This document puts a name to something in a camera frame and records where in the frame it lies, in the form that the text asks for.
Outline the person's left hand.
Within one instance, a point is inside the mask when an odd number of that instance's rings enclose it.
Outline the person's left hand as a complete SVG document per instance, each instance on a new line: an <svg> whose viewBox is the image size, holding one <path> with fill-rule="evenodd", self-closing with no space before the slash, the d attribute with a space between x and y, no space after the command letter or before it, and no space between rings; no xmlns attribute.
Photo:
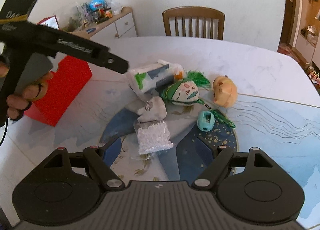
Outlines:
<svg viewBox="0 0 320 230"><path fill-rule="evenodd" d="M14 91L1 103L1 120L21 119L32 103L43 98L48 91L48 81L53 78L52 62L41 54L32 54Z"/></svg>

